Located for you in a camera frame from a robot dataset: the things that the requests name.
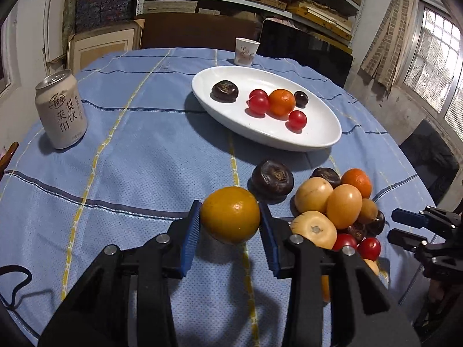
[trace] patterned curtain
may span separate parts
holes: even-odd
[[[361,68],[391,89],[415,0],[391,0]]]

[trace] can lid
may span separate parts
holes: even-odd
[[[57,71],[56,73],[45,77],[42,82],[39,82],[37,86],[35,86],[36,90],[44,89],[56,82],[63,80],[66,77],[69,77],[72,74],[70,69],[65,69],[61,71]]]

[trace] white plate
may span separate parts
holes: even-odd
[[[211,98],[212,86],[222,80],[237,85],[239,94],[234,103],[221,103]],[[297,83],[254,68],[213,67],[200,71],[191,81],[193,92],[215,120],[235,133],[264,145],[290,151],[308,151],[334,145],[341,137],[341,125],[331,109],[312,92]],[[252,117],[245,112],[249,93],[262,89],[268,94],[276,89],[295,93],[304,91],[309,96],[305,108],[297,108],[307,116],[302,132],[289,130],[285,121],[270,116]]]

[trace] red cherry tomato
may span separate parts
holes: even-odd
[[[255,95],[248,101],[249,109],[258,115],[264,115],[270,108],[269,98],[263,95]]]
[[[251,91],[251,92],[249,93],[249,99],[251,99],[252,97],[254,97],[254,96],[256,96],[256,95],[263,95],[263,96],[265,96],[265,97],[269,97],[269,96],[267,95],[267,93],[266,93],[264,90],[255,89],[255,90],[253,90],[253,91]]]
[[[381,253],[381,244],[374,237],[367,237],[357,247],[358,252],[363,259],[376,261]]]
[[[304,112],[293,111],[288,116],[288,124],[294,130],[300,130],[307,124],[307,117]]]
[[[338,234],[336,242],[333,245],[333,250],[340,250],[342,247],[349,245],[354,249],[357,249],[357,241],[350,234]]]

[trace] dark purple fruit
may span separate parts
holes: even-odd
[[[327,167],[319,167],[313,170],[312,176],[310,177],[321,177],[328,181],[331,186],[336,188],[338,185],[341,185],[341,179],[335,170]]]
[[[374,221],[371,223],[367,224],[367,232],[368,235],[371,236],[378,236],[383,232],[384,225],[386,224],[386,220],[384,219],[384,214],[381,212],[381,210],[378,210],[378,216]]]
[[[220,81],[212,87],[212,95],[220,101],[235,101],[238,97],[238,88],[233,82]]]
[[[359,222],[354,222],[353,225],[347,227],[346,229],[343,229],[342,232],[345,234],[352,235],[354,239],[357,241],[357,244],[360,244],[367,234],[367,229],[365,228],[365,225]]]
[[[296,107],[298,108],[305,108],[309,102],[309,97],[304,91],[296,91],[294,98],[296,99]]]
[[[279,199],[294,188],[292,172],[281,162],[267,159],[259,163],[251,176],[254,188],[268,199]]]

